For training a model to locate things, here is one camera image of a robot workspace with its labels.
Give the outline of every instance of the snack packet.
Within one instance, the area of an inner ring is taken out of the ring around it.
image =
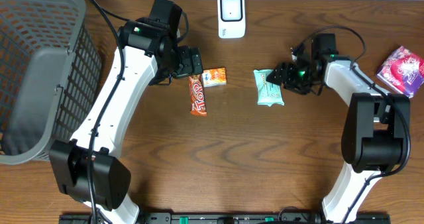
[[[203,87],[227,84],[225,68],[204,70],[203,74],[201,75],[201,81],[203,82]]]
[[[191,111],[192,115],[206,116],[205,95],[203,94],[203,86],[200,82],[200,75],[192,75],[189,77]]]
[[[424,60],[401,46],[383,63],[377,78],[411,98],[424,82]]]
[[[284,105],[283,98],[281,96],[281,88],[266,81],[266,77],[271,72],[271,69],[253,71],[254,79],[256,80],[256,87],[258,88],[258,105]]]

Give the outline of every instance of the red snack bar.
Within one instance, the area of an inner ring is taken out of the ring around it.
[[[205,95],[201,85],[200,75],[192,75],[190,81],[191,111],[192,115],[206,116]]]

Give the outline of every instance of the wooden tabletop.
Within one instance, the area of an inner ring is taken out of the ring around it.
[[[348,107],[331,89],[319,97],[283,90],[285,106],[257,105],[253,70],[290,61],[290,46],[327,25],[352,27],[364,37],[368,51],[358,63],[374,80],[378,66],[400,45],[424,57],[420,1],[246,0],[246,35],[228,40],[217,34],[216,0],[174,1],[189,19],[184,43],[200,48],[205,69],[226,68],[228,82],[205,88],[207,117],[190,115],[187,78],[143,93],[120,160],[132,174],[132,200],[147,210],[319,208],[343,165],[341,135]],[[97,2],[137,19],[148,16],[153,0]],[[115,28],[123,24],[112,22]],[[104,82],[115,41],[91,5],[85,23],[104,63]],[[357,38],[335,32],[341,54],[360,54]],[[406,169],[379,181],[361,210],[387,212],[392,223],[423,222],[423,106],[421,89],[411,99],[412,151]],[[90,212],[59,192],[49,163],[0,167],[0,223],[57,223],[62,213]]]

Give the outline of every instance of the light blue packet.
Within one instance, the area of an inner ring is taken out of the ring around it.
[[[253,71],[256,87],[258,88],[258,105],[267,105],[269,107],[272,104],[284,105],[281,88],[266,81],[266,77],[271,72],[271,69]]]

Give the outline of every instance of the gray plastic basket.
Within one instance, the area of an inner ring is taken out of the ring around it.
[[[0,163],[48,160],[94,103],[101,61],[84,0],[0,0]]]

